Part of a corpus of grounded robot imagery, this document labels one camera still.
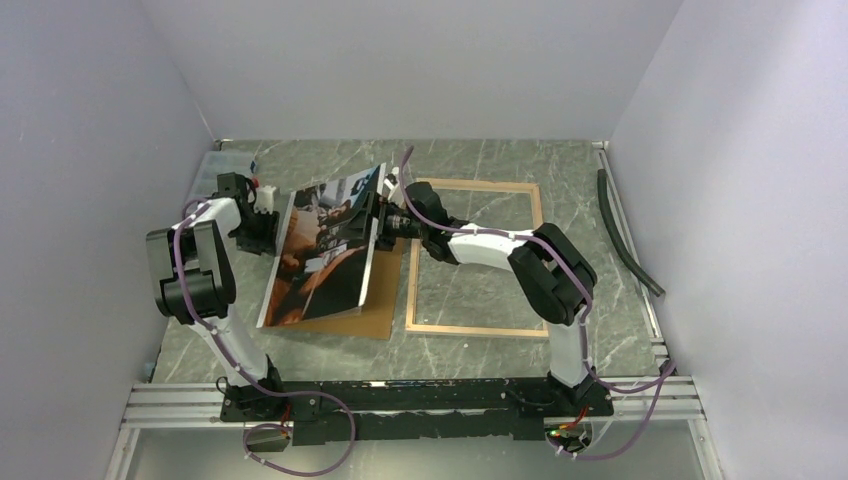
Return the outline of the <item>printed photo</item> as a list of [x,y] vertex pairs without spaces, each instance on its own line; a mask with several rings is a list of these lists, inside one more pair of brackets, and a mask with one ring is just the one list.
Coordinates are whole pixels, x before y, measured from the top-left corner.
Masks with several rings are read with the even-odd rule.
[[299,280],[353,248],[375,250],[376,220],[367,208],[382,192],[385,176],[386,166],[378,164],[291,193],[260,313],[276,278]]

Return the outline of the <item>brown backing board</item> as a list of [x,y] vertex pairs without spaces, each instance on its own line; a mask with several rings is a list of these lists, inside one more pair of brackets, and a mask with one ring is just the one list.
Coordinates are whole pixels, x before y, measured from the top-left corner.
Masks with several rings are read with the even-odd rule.
[[356,247],[299,280],[276,278],[257,327],[389,339],[405,246],[400,240],[390,251]]

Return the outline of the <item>wooden picture frame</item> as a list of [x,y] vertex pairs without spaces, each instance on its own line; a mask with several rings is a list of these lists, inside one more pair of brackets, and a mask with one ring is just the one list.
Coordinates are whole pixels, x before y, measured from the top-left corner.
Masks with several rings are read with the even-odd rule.
[[[530,197],[532,220],[535,227],[543,223],[541,193],[538,184],[520,182],[494,182],[484,180],[423,178],[434,189],[464,190],[472,192],[526,194]],[[530,338],[547,339],[546,326],[541,329],[508,329],[495,327],[469,327],[455,325],[418,324],[416,320],[417,293],[419,280],[419,262],[421,242],[410,243],[409,276],[406,299],[405,332],[425,335],[475,336],[491,338]]]

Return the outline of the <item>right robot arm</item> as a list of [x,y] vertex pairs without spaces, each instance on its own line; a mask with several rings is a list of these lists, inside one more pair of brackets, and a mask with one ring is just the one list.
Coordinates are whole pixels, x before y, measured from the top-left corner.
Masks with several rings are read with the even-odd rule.
[[584,382],[593,372],[585,324],[597,275],[585,257],[554,224],[521,231],[486,228],[450,215],[427,182],[394,191],[400,201],[368,193],[359,203],[376,244],[387,249],[398,238],[417,239],[436,261],[512,273],[548,331],[549,373],[557,381],[549,391],[551,404],[561,414],[577,413],[588,402]]

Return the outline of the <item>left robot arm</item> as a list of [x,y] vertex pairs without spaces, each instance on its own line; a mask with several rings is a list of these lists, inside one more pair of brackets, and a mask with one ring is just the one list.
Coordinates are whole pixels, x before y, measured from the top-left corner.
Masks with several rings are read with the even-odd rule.
[[198,334],[225,369],[224,394],[246,401],[263,420],[278,417],[285,390],[275,385],[269,357],[256,345],[235,307],[237,282],[225,241],[242,252],[273,256],[280,214],[276,187],[231,172],[217,177],[217,189],[188,202],[182,220],[146,236],[154,301],[166,317]]

